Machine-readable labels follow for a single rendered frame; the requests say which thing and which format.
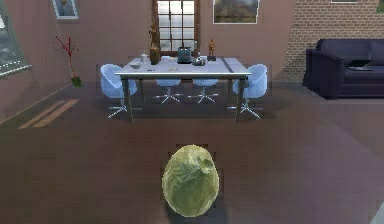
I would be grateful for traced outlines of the green lettuce head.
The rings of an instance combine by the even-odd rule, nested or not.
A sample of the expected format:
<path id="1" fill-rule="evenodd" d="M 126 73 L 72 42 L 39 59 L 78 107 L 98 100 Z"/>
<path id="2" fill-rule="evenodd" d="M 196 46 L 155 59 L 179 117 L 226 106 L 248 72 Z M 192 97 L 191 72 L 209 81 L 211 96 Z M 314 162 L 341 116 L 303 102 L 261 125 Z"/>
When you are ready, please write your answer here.
<path id="1" fill-rule="evenodd" d="M 165 167 L 162 191 L 169 207 L 181 216 L 206 213 L 219 194 L 219 175 L 209 151 L 194 144 L 178 149 Z"/>

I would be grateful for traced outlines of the pale blue swivel chair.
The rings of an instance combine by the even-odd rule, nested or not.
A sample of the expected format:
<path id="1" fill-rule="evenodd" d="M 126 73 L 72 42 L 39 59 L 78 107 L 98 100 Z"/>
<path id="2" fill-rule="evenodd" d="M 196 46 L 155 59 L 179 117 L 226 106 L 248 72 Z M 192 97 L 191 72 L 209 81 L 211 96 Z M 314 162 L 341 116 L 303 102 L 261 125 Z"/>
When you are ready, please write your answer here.
<path id="1" fill-rule="evenodd" d="M 171 56 L 161 56 L 161 63 L 171 63 L 175 62 L 174 59 L 172 59 Z M 176 87 L 181 83 L 181 79 L 155 79 L 156 84 L 160 87 L 165 87 L 167 89 L 167 93 L 165 95 L 156 95 L 153 98 L 164 98 L 161 102 L 162 104 L 165 104 L 168 100 L 174 100 L 177 103 L 180 103 L 180 100 L 176 98 L 176 96 L 182 96 L 183 94 L 174 93 L 172 94 L 171 89 L 172 87 Z"/>
<path id="2" fill-rule="evenodd" d="M 123 90 L 123 85 L 128 85 L 128 90 L 130 95 L 134 95 L 138 88 L 134 80 L 128 79 L 122 81 L 119 75 L 116 75 L 116 72 L 121 69 L 120 66 L 115 64 L 104 64 L 101 66 L 101 89 L 105 96 L 110 99 L 119 99 L 119 106 L 111 106 L 110 110 L 113 110 L 113 113 L 109 115 L 109 118 L 114 117 L 120 112 L 128 112 L 129 109 L 125 105 L 125 97 Z"/>
<path id="3" fill-rule="evenodd" d="M 267 91 L 267 66 L 264 64 L 252 65 L 248 68 L 250 75 L 245 80 L 245 87 L 243 90 L 243 98 L 245 101 L 241 104 L 241 113 L 247 111 L 256 118 L 260 116 L 255 113 L 255 108 L 251 108 L 249 101 L 264 96 Z"/>
<path id="4" fill-rule="evenodd" d="M 198 103 L 201 103 L 204 99 L 207 99 L 211 102 L 215 102 L 212 99 L 212 96 L 218 96 L 218 93 L 214 93 L 213 95 L 208 95 L 206 92 L 207 87 L 215 86 L 218 83 L 218 79 L 193 79 L 193 84 L 202 88 L 201 93 L 197 96 L 190 95 L 190 98 L 197 97 L 199 98 Z"/>

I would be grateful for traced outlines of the brown bottle vase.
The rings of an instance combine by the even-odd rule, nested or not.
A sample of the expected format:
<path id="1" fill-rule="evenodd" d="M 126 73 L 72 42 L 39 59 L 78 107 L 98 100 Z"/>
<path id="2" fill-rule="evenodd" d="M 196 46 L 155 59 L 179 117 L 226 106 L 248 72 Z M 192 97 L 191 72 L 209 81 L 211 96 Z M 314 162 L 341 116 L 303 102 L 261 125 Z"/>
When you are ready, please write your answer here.
<path id="1" fill-rule="evenodd" d="M 155 42 L 151 43 L 150 47 L 150 62 L 152 65 L 157 65 L 161 60 L 159 47 Z"/>

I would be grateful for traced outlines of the bronze statuette black base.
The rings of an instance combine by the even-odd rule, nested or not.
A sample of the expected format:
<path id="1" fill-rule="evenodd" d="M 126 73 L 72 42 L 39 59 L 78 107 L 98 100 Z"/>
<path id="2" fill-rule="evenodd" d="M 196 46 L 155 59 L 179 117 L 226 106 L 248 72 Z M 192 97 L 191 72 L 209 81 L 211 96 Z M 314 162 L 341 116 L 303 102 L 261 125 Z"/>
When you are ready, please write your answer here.
<path id="1" fill-rule="evenodd" d="M 210 39 L 209 45 L 208 45 L 209 54 L 207 56 L 208 61 L 215 61 L 216 57 L 214 56 L 214 50 L 215 50 L 215 43 L 213 39 Z"/>

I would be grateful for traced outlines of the tall bronze statuette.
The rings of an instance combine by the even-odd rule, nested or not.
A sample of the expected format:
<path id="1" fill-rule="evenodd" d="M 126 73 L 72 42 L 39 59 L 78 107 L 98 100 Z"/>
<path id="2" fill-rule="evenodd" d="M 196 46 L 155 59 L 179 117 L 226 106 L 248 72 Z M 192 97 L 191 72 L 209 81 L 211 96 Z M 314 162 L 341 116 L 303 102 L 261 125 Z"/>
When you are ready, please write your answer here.
<path id="1" fill-rule="evenodd" d="M 158 32 L 157 32 L 156 24 L 153 23 L 151 25 L 151 30 L 149 31 L 152 46 L 155 46 L 157 44 L 157 34 Z"/>

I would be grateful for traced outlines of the red twig plant green pot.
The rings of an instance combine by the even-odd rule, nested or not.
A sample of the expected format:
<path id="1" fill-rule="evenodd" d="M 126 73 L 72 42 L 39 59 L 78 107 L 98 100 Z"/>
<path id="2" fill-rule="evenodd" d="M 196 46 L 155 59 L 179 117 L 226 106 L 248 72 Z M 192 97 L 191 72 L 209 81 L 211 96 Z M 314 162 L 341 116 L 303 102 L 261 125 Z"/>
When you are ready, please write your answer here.
<path id="1" fill-rule="evenodd" d="M 63 59 L 68 67 L 70 81 L 73 87 L 81 87 L 82 80 L 78 75 L 78 72 L 75 70 L 73 64 L 73 54 L 75 51 L 78 51 L 77 43 L 71 37 L 56 36 L 55 41 L 53 42 L 55 49 L 63 55 Z"/>

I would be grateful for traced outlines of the landscape framed picture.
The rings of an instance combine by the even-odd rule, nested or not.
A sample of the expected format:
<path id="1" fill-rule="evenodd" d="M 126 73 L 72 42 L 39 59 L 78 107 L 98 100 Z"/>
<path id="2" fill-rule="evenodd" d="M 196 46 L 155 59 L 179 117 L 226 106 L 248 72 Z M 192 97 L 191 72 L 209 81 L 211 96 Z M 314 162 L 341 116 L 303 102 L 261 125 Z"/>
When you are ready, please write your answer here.
<path id="1" fill-rule="evenodd" d="M 256 24 L 260 0 L 213 0 L 214 24 Z"/>

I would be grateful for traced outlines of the grey dining table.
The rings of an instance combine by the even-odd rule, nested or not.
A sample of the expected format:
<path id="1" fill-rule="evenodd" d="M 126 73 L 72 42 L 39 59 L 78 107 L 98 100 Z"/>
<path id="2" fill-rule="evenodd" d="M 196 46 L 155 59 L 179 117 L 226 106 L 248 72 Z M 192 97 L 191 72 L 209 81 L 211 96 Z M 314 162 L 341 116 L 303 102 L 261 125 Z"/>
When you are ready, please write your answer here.
<path id="1" fill-rule="evenodd" d="M 138 69 L 133 69 L 129 64 L 116 72 L 122 81 L 124 92 L 124 105 L 128 112 L 128 119 L 133 122 L 130 90 L 127 81 L 154 80 L 154 79 L 238 79 L 240 90 L 237 97 L 235 120 L 239 120 L 243 98 L 244 83 L 250 72 L 236 58 L 217 58 L 203 66 L 193 64 L 178 64 L 176 60 L 164 59 L 158 64 L 144 63 Z"/>

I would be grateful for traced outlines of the brown framed window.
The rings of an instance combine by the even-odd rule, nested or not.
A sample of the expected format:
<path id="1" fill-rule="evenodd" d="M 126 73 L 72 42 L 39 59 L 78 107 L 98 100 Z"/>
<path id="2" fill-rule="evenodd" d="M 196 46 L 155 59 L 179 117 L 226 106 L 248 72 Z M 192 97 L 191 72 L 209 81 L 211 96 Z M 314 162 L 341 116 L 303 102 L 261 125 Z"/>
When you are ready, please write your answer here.
<path id="1" fill-rule="evenodd" d="M 200 50 L 200 0 L 151 0 L 155 42 L 164 56 L 176 56 L 179 47 Z"/>

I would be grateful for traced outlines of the blue portrait framed picture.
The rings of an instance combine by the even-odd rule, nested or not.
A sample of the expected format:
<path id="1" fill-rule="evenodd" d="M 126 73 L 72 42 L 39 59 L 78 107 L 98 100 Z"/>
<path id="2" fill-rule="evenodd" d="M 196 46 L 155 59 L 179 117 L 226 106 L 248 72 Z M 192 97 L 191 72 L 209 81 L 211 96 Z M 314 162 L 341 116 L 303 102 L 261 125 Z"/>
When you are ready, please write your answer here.
<path id="1" fill-rule="evenodd" d="M 75 0 L 52 0 L 57 19 L 77 19 Z"/>

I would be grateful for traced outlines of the grey toaster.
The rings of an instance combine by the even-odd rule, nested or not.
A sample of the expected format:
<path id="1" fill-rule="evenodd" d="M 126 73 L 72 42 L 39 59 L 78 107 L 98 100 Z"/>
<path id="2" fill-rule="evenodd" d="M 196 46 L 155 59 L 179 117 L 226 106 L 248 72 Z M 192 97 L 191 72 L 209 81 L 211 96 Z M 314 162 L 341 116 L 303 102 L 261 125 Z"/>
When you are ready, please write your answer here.
<path id="1" fill-rule="evenodd" d="M 191 48 L 179 47 L 178 48 L 178 64 L 190 64 L 191 63 Z"/>

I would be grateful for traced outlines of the dark blue sofa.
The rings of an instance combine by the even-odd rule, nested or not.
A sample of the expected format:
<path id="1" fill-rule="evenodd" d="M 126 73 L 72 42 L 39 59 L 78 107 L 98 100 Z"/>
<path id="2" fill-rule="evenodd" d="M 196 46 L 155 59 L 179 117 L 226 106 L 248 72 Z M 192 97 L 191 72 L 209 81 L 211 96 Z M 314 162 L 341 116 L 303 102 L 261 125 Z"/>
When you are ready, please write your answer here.
<path id="1" fill-rule="evenodd" d="M 348 69 L 353 60 L 371 71 Z M 303 85 L 327 100 L 384 98 L 384 39 L 320 39 L 306 50 Z"/>

